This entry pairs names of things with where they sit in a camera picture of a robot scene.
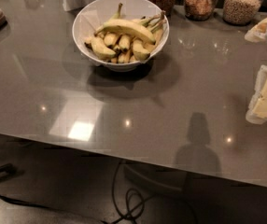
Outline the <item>glass jar light beans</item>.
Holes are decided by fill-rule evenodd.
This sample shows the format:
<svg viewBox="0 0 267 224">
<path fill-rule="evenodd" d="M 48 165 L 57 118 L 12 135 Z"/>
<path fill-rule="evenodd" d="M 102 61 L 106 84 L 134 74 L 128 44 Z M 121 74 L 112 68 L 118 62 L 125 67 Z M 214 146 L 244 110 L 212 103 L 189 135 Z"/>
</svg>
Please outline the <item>glass jar light beans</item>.
<svg viewBox="0 0 267 224">
<path fill-rule="evenodd" d="M 259 11 L 262 0 L 225 0 L 223 20 L 234 25 L 246 25 Z"/>
</svg>

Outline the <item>right edge yellow banana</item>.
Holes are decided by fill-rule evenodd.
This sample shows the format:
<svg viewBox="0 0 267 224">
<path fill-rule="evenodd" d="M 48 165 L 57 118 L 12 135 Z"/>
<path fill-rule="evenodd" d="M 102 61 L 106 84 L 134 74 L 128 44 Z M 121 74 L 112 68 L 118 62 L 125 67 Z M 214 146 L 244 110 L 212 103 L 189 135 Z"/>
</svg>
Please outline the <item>right edge yellow banana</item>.
<svg viewBox="0 0 267 224">
<path fill-rule="evenodd" d="M 156 43 L 154 45 L 151 45 L 149 43 L 145 43 L 144 48 L 147 49 L 149 52 L 152 52 L 155 48 L 158 47 L 158 45 L 161 41 L 162 35 L 163 35 L 163 28 L 160 27 L 154 32 L 154 38 L 156 40 Z"/>
</svg>

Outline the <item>left front yellow banana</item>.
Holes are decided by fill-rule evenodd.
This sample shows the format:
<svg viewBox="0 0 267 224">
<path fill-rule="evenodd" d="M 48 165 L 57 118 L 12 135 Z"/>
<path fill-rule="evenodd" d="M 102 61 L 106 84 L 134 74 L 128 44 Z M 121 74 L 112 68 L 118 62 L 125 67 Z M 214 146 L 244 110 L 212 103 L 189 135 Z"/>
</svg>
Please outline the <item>left front yellow banana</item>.
<svg viewBox="0 0 267 224">
<path fill-rule="evenodd" d="M 95 55 L 101 60 L 110 60 L 116 56 L 116 52 L 108 48 L 104 40 L 99 36 L 91 39 L 91 48 Z"/>
</svg>

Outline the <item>small centre yellow banana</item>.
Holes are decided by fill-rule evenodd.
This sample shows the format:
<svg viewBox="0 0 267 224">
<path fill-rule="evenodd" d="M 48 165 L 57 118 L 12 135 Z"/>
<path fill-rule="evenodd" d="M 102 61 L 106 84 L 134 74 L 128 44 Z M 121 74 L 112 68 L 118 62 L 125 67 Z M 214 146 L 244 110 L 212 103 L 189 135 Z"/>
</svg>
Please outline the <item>small centre yellow banana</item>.
<svg viewBox="0 0 267 224">
<path fill-rule="evenodd" d="M 131 46 L 131 37 L 129 35 L 122 35 L 119 39 L 119 48 L 122 52 L 126 52 Z"/>
</svg>

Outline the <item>small middle yellow banana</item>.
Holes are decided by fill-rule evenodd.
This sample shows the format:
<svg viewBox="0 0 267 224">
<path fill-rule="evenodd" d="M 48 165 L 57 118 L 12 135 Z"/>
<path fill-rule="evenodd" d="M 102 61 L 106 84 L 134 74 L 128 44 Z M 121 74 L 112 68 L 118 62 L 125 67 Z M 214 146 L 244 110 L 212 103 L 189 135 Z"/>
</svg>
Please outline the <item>small middle yellow banana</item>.
<svg viewBox="0 0 267 224">
<path fill-rule="evenodd" d="M 107 33 L 104 38 L 105 45 L 109 48 L 113 48 L 119 39 L 119 34 Z"/>
</svg>

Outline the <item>small yellow banana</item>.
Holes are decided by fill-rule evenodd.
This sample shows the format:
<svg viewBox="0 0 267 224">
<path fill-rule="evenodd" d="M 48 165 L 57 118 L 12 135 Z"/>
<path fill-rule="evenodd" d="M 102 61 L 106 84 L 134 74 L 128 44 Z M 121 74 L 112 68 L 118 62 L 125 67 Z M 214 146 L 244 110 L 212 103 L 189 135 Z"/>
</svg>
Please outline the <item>small yellow banana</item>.
<svg viewBox="0 0 267 224">
<path fill-rule="evenodd" d="M 119 48 L 122 52 L 126 52 L 131 46 L 131 37 L 129 35 L 122 35 L 119 39 Z"/>
<path fill-rule="evenodd" d="M 119 34 L 107 33 L 104 38 L 105 45 L 109 48 L 113 48 L 119 39 Z"/>
</svg>

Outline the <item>right front yellow banana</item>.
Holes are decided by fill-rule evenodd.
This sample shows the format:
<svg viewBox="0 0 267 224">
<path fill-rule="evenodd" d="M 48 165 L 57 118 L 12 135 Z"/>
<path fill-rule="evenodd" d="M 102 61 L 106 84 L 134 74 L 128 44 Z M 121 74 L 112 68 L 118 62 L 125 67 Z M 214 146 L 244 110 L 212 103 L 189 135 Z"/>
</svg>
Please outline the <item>right front yellow banana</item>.
<svg viewBox="0 0 267 224">
<path fill-rule="evenodd" d="M 143 41 L 140 39 L 135 39 L 132 49 L 133 55 L 138 61 L 144 61 L 150 56 L 150 52 L 143 47 Z"/>
</svg>

